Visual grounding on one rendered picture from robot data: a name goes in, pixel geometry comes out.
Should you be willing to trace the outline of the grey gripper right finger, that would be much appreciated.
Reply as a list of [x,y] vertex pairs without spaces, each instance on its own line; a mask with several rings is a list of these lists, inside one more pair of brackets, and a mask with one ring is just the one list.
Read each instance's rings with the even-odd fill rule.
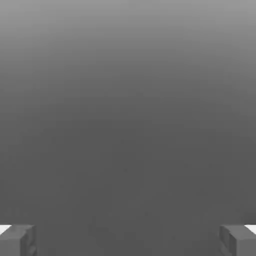
[[218,256],[256,256],[256,224],[221,225]]

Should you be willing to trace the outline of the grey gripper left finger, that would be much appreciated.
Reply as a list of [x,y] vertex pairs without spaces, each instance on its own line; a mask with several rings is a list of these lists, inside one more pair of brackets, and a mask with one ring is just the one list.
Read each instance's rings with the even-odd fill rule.
[[0,256],[38,256],[37,227],[0,224]]

